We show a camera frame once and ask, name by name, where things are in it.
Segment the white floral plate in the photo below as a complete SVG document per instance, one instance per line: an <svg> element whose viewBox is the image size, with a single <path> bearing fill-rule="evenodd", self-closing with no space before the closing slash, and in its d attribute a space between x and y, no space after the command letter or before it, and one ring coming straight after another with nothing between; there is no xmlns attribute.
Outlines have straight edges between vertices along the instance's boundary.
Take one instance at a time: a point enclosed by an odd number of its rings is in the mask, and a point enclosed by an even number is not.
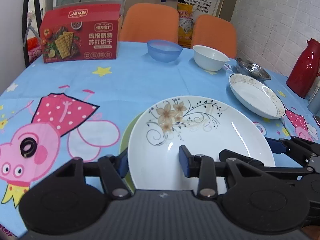
<svg viewBox="0 0 320 240"><path fill-rule="evenodd" d="M128 161L135 188L196 190L198 179L185 177L180 166L181 145L215 161L230 150L275 166L265 137L245 115L210 98L180 96L154 104L133 127Z"/></svg>

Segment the white gold-rimmed plate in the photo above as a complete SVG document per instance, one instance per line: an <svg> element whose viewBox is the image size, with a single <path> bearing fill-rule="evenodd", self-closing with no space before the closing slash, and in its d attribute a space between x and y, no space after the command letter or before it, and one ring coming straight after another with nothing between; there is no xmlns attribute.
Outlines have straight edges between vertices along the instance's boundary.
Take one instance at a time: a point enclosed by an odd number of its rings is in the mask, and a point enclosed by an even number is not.
<svg viewBox="0 0 320 240"><path fill-rule="evenodd" d="M244 74L232 74L229 86L234 96L256 115L273 120L286 115L283 102L264 83Z"/></svg>

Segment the stainless steel bowl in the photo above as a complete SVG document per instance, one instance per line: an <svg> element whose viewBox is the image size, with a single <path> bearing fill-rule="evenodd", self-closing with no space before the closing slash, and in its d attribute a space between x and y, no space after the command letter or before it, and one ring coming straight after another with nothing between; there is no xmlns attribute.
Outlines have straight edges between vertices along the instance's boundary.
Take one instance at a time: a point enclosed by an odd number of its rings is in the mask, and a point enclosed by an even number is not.
<svg viewBox="0 0 320 240"><path fill-rule="evenodd" d="M251 76L260 82L271 80L271 76L268 74L268 72L256 63L240 57L236 58L235 60L236 70L240 74Z"/></svg>

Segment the white ceramic bowl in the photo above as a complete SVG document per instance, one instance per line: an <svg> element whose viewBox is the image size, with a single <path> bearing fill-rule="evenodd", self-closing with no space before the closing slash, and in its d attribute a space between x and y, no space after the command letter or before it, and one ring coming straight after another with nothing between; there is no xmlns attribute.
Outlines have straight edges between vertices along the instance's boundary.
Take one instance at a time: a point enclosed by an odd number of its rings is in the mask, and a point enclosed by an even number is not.
<svg viewBox="0 0 320 240"><path fill-rule="evenodd" d="M193 51L195 63L207 71L219 71L225 63L229 62L227 55L207 46L195 45Z"/></svg>

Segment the blue translucent plastic bowl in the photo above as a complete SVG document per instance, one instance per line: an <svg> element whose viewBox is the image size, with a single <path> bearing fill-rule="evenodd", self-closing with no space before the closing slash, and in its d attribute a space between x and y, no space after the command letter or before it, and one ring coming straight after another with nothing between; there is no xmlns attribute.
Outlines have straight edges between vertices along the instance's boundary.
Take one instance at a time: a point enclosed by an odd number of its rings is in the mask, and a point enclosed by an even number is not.
<svg viewBox="0 0 320 240"><path fill-rule="evenodd" d="M166 40L150 40L147 43L148 54L156 61L169 63L180 56L183 48Z"/></svg>

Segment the green plate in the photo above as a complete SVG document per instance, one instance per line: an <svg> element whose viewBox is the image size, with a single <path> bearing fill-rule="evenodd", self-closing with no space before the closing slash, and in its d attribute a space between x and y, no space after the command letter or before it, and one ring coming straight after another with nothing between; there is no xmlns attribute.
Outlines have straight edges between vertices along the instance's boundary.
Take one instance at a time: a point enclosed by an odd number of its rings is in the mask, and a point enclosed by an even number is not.
<svg viewBox="0 0 320 240"><path fill-rule="evenodd" d="M133 130L133 127L135 125L135 123L137 122L137 120L140 118L140 116L143 113L139 113L126 127L122 137L121 137L121 141L120 141L120 148L119 148L119 153L123 152L125 149L127 149L128 145L129 145L129 138L131 135L131 132ZM131 178L131 174L128 171L126 176L123 178L123 181L126 183L127 187L130 189L130 191L132 193L135 192L136 188L133 184L132 178Z"/></svg>

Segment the grey blue cylinder cup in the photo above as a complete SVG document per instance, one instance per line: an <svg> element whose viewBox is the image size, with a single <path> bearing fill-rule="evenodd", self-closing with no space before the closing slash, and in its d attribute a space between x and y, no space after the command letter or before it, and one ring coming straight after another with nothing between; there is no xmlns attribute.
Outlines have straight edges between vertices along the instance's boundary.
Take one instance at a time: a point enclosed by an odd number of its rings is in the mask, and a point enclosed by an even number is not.
<svg viewBox="0 0 320 240"><path fill-rule="evenodd" d="M318 88L313 96L310 98L308 104L309 111L313 114L313 116L319 116L320 111L320 88Z"/></svg>

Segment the red thermos jug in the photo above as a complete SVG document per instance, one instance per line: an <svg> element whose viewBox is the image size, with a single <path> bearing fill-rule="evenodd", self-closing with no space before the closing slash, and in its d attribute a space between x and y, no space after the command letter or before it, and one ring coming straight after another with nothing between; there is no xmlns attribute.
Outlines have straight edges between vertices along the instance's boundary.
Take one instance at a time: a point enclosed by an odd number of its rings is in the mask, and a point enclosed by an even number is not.
<svg viewBox="0 0 320 240"><path fill-rule="evenodd" d="M299 56L286 81L287 86L301 98L306 97L314 80L319 76L320 44L313 38L306 42L308 46Z"/></svg>

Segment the right orange chair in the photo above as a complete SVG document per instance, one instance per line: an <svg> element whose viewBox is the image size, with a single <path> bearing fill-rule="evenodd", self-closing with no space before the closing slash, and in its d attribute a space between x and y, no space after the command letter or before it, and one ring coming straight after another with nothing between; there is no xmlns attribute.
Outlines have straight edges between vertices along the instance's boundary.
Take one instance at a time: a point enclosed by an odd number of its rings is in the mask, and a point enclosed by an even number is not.
<svg viewBox="0 0 320 240"><path fill-rule="evenodd" d="M229 58L236 58L237 33L235 27L221 18L200 15L194 24L190 47L195 45L216 49Z"/></svg>

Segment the orange chair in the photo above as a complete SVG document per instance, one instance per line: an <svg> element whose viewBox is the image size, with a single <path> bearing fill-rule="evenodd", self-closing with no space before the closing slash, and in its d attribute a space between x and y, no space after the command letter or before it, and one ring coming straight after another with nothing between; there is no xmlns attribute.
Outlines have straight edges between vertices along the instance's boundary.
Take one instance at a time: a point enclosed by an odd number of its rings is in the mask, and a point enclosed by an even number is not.
<svg viewBox="0 0 320 240"><path fill-rule="evenodd" d="M178 42L179 14L172 7L137 3L127 11L120 32L120 41L142 42L166 40Z"/></svg>
<svg viewBox="0 0 320 240"><path fill-rule="evenodd" d="M195 45L216 49L229 58L236 58L237 33L235 27L221 18L200 15L194 24L190 47Z"/></svg>

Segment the red cracker cardboard box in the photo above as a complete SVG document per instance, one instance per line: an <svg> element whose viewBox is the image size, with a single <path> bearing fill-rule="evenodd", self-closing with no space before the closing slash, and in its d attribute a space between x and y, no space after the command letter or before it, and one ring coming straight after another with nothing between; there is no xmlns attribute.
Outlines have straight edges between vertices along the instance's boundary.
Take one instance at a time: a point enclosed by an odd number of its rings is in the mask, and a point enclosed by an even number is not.
<svg viewBox="0 0 320 240"><path fill-rule="evenodd" d="M46 12L40 26L44 63L117 57L120 3L80 4Z"/></svg>

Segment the left orange chair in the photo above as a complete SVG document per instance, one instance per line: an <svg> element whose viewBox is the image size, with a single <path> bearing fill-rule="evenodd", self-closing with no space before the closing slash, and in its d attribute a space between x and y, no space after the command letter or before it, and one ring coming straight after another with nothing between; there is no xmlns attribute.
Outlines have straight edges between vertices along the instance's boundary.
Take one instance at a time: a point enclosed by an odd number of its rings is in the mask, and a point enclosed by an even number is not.
<svg viewBox="0 0 320 240"><path fill-rule="evenodd" d="M172 7L137 3L127 11L120 32L120 41L142 42L166 40L178 42L179 14Z"/></svg>

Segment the yellow snack bag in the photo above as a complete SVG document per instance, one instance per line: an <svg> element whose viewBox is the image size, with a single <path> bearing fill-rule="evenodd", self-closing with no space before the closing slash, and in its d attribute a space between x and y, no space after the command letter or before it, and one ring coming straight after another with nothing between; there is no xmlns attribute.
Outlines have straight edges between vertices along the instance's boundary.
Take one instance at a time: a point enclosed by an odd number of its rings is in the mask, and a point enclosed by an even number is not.
<svg viewBox="0 0 320 240"><path fill-rule="evenodd" d="M179 13L178 44L190 48L193 35L193 6L185 3L177 4Z"/></svg>

